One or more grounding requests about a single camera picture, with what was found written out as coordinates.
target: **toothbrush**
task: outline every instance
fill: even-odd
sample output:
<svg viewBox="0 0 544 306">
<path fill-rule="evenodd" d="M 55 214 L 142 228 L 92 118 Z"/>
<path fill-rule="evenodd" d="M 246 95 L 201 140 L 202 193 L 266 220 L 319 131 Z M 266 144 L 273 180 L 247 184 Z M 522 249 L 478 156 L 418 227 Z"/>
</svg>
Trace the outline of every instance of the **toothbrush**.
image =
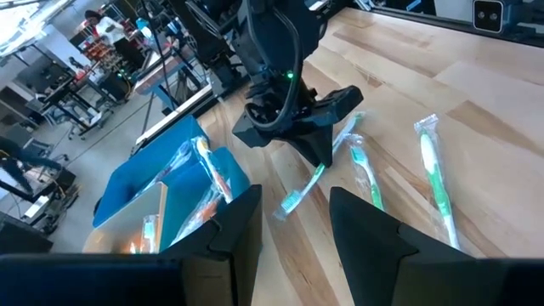
<svg viewBox="0 0 544 306">
<path fill-rule="evenodd" d="M 199 137 L 196 140 L 196 150 L 198 154 L 202 156 L 204 162 L 207 164 L 208 169 L 215 181 L 215 184 L 218 186 L 219 190 L 224 196 L 225 201 L 228 203 L 232 202 L 232 190 L 229 187 L 229 184 L 224 181 L 223 176 L 219 173 L 218 169 L 212 162 L 212 152 L 210 151 L 206 139 Z"/>
<path fill-rule="evenodd" d="M 372 204 L 374 204 L 376 208 L 385 212 L 382 201 L 382 192 L 380 192 L 380 187 L 377 184 L 376 177 L 374 176 L 374 172 L 372 171 L 370 161 L 365 151 L 360 147 L 352 147 L 351 158 L 353 159 L 355 164 L 365 169 L 366 175 L 368 176 L 368 180 L 371 184 Z"/>
<path fill-rule="evenodd" d="M 434 199 L 439 207 L 440 214 L 444 219 L 445 227 L 448 230 L 450 244 L 457 250 L 460 250 L 459 240 L 457 239 L 456 226 L 451 214 L 451 202 L 448 193 L 445 190 L 442 172 L 440 171 L 439 158 L 434 148 L 431 136 L 426 130 L 421 134 L 421 147 L 423 164 L 427 171 L 428 180 L 433 187 Z"/>
<path fill-rule="evenodd" d="M 332 155 L 338 151 L 340 148 L 340 145 L 342 144 L 343 140 L 348 136 L 348 134 L 355 128 L 355 125 L 357 124 L 360 119 L 363 118 L 364 113 L 363 112 L 357 112 L 351 119 L 349 119 L 346 126 L 340 131 L 338 136 L 334 139 L 334 142 L 332 143 Z M 279 220 L 285 220 L 287 216 L 292 213 L 292 211 L 297 208 L 297 206 L 300 204 L 300 202 L 303 200 L 303 198 L 312 190 L 314 185 L 317 183 L 317 181 L 320 179 L 321 175 L 325 171 L 326 167 L 323 164 L 320 164 L 314 172 L 314 176 L 312 176 L 312 179 L 309 181 L 309 183 L 304 187 L 302 191 L 294 190 L 290 192 L 287 197 L 281 202 L 280 207 L 276 212 L 274 212 L 274 216 L 276 216 Z"/>
</svg>

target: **wooden table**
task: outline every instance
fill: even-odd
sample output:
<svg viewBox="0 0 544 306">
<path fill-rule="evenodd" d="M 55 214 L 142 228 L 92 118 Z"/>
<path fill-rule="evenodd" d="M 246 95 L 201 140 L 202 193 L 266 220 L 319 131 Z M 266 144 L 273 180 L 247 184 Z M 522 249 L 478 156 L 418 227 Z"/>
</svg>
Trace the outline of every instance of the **wooden table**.
<svg viewBox="0 0 544 306">
<path fill-rule="evenodd" d="M 459 240 L 475 257 L 544 257 L 544 50 L 346 9 L 306 61 L 321 96 L 354 84 L 366 118 L 356 132 L 377 172 L 388 212 L 445 239 L 413 124 L 439 116 L 441 155 Z M 243 93 L 200 117 L 263 185 L 263 241 L 255 305 L 353 303 L 332 239 L 332 186 L 359 196 L 345 147 L 285 223 L 273 211 L 314 169 L 289 145 L 249 149 L 231 134 Z M 335 127 L 337 132 L 342 124 Z"/>
</svg>

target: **person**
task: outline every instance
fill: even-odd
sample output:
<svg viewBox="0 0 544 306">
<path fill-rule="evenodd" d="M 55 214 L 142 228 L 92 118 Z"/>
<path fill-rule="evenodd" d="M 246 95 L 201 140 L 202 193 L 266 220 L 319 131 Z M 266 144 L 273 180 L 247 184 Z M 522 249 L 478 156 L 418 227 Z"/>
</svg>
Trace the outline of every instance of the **person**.
<svg viewBox="0 0 544 306">
<path fill-rule="evenodd" d="M 136 66 L 136 69 L 144 65 L 145 57 L 128 41 L 121 24 L 93 10 L 85 12 L 85 19 L 96 28 L 100 37 L 105 38 L 109 44 L 113 45 L 125 60 Z"/>
<path fill-rule="evenodd" d="M 34 189 L 25 178 L 23 171 L 19 168 L 17 162 L 31 164 L 32 166 L 44 166 L 62 171 L 62 165 L 48 158 L 34 156 L 26 152 L 18 144 L 10 139 L 0 136 L 0 166 L 30 195 L 34 195 Z"/>
</svg>

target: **floor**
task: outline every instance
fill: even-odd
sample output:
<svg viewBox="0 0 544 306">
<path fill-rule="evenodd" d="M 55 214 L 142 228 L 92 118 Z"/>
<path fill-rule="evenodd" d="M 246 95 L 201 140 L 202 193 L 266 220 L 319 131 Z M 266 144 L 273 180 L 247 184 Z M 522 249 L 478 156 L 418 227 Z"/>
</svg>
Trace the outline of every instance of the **floor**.
<svg viewBox="0 0 544 306">
<path fill-rule="evenodd" d="M 83 96 L 93 101 L 92 90 L 86 91 Z M 43 125 L 34 133 L 35 139 L 57 145 L 52 156 L 67 154 L 70 157 L 67 169 L 77 176 L 76 183 L 82 186 L 79 199 L 49 237 L 54 242 L 52 252 L 81 252 L 92 230 L 94 205 L 104 193 L 111 173 L 128 159 L 136 139 L 141 135 L 149 102 L 150 96 L 134 95 L 128 103 L 115 109 L 115 115 L 102 129 L 89 132 L 84 141 L 79 138 L 70 141 L 66 137 L 69 130 L 67 125 Z M 148 127 L 164 117 L 161 110 L 162 103 L 155 98 Z M 21 202 L 21 213 L 24 214 L 29 206 Z M 9 214 L 14 217 L 19 215 L 9 195 L 0 201 L 0 210 L 10 210 Z"/>
</svg>

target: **black cable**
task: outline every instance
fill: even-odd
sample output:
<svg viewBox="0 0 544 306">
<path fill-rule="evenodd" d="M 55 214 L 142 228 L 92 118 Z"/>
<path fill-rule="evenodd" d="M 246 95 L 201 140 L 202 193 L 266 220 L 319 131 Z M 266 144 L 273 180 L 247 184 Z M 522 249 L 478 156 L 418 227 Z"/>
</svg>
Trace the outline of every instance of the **black cable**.
<svg viewBox="0 0 544 306">
<path fill-rule="evenodd" d="M 20 213 L 20 202 L 17 201 L 17 199 L 15 199 L 15 196 L 13 194 L 9 194 L 11 196 L 12 199 L 14 199 L 14 202 L 15 202 L 15 206 L 17 206 L 17 211 L 19 212 L 19 220 L 21 220 L 23 218 L 23 215 Z"/>
<path fill-rule="evenodd" d="M 3 218 L 0 219 L 0 230 L 2 230 L 2 227 L 3 227 L 4 222 L 5 222 L 9 217 L 11 217 L 11 216 L 9 215 L 9 213 L 11 213 L 11 211 L 14 210 L 14 208 L 16 208 L 16 207 L 17 207 L 17 210 L 19 211 L 19 220 L 21 220 L 21 219 L 23 218 L 23 216 L 22 216 L 21 213 L 20 213 L 20 204 L 19 204 L 19 203 L 15 200 L 15 198 L 14 198 L 14 205 L 12 205 L 11 208 L 10 208 L 7 212 L 2 212 Z"/>
<path fill-rule="evenodd" d="M 321 27 L 320 27 L 320 39 L 325 36 L 326 28 L 328 26 L 329 26 L 329 22 L 327 20 L 325 20 L 325 22 L 321 24 Z"/>
<path fill-rule="evenodd" d="M 153 105 L 154 98 L 155 93 L 151 93 L 151 99 L 149 105 L 147 106 L 147 111 L 145 112 L 144 129 L 142 130 L 142 135 L 147 131 L 147 122 L 150 120 L 151 106 Z"/>
<path fill-rule="evenodd" d="M 281 108 L 280 114 L 272 121 L 268 123 L 260 122 L 257 118 L 253 116 L 251 106 L 246 105 L 246 113 L 250 121 L 257 128 L 263 130 L 273 130 L 278 128 L 280 123 L 286 118 L 289 112 L 292 110 L 292 107 L 295 105 L 298 97 L 298 88 L 300 86 L 300 81 L 302 79 L 303 71 L 303 47 L 300 41 L 300 36 L 298 35 L 297 28 L 295 25 L 285 16 L 280 10 L 274 8 L 274 16 L 278 18 L 281 23 L 287 28 L 289 34 L 291 35 L 293 47 L 295 49 L 295 62 L 293 67 L 293 78 L 291 84 L 289 85 L 289 91 L 287 92 L 286 102 Z"/>
<path fill-rule="evenodd" d="M 149 18 L 150 12 L 148 11 L 147 7 L 145 6 L 145 0 L 140 0 L 140 3 L 142 4 L 142 7 L 145 12 L 145 16 Z M 151 35 L 153 35 L 153 38 L 155 38 L 156 47 L 159 49 L 159 55 L 161 56 L 161 62 L 162 62 L 162 74 L 164 75 L 164 82 L 167 85 L 167 93 L 169 97 L 173 97 L 172 93 L 170 92 L 170 83 L 168 82 L 168 72 L 167 72 L 167 65 L 165 63 L 164 54 L 162 54 L 161 44 L 159 43 L 159 38 L 156 35 L 155 27 L 153 26 L 153 20 L 150 20 L 150 28 L 151 28 Z"/>
</svg>

